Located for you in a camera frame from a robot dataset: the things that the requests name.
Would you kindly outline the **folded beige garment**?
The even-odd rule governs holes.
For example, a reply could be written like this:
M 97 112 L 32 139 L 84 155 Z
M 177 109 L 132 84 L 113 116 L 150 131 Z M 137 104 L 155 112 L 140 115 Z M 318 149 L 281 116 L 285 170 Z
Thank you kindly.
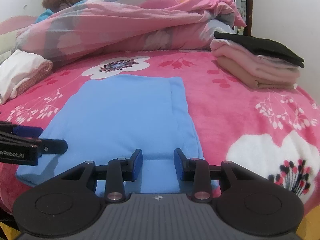
M 247 70 L 245 70 L 242 66 L 240 66 L 238 63 L 225 56 L 218 57 L 217 62 L 221 68 L 231 73 L 250 89 L 294 89 L 294 83 L 270 81 L 259 77 L 255 77 L 252 74 L 250 74 Z

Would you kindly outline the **light blue t-shirt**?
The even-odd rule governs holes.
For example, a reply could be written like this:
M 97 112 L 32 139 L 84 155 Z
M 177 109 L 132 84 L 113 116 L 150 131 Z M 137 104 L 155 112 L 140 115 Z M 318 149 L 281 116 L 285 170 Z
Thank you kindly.
M 106 165 L 140 149 L 142 169 L 135 182 L 125 183 L 127 193 L 190 193 L 191 182 L 177 178 L 174 151 L 179 148 L 188 158 L 203 158 L 180 77 L 116 75 L 87 81 L 42 137 L 63 139 L 68 150 L 43 155 L 36 166 L 19 166 L 16 178 L 29 186 L 85 161 Z

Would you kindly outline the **folded black garment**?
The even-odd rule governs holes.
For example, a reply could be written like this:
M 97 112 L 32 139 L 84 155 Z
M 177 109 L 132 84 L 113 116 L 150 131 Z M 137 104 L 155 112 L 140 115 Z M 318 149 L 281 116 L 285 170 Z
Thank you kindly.
M 304 59 L 277 41 L 225 32 L 220 33 L 218 31 L 214 31 L 214 37 L 216 40 L 222 39 L 241 45 L 253 55 L 275 57 L 304 68 Z

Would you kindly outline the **white folded cloth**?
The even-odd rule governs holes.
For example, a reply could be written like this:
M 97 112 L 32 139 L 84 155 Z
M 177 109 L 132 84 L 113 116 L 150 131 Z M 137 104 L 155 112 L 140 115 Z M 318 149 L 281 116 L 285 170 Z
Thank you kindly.
M 52 67 L 52 61 L 41 55 L 16 50 L 1 64 L 1 104 L 45 79 Z

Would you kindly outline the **folded pink garment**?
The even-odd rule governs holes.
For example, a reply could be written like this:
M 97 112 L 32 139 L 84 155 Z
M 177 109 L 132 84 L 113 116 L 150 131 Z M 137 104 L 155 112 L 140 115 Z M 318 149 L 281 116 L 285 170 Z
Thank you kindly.
M 214 39 L 210 48 L 214 57 L 225 56 L 232 59 L 255 77 L 285 83 L 296 83 L 300 77 L 297 66 L 253 55 L 232 41 Z

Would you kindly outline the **pink grey patterned duvet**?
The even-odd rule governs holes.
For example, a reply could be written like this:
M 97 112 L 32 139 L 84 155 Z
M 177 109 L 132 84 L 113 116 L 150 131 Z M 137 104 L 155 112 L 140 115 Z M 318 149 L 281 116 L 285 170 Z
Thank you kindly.
M 214 18 L 245 26 L 233 0 L 86 0 L 30 25 L 15 49 L 63 65 L 128 38 Z

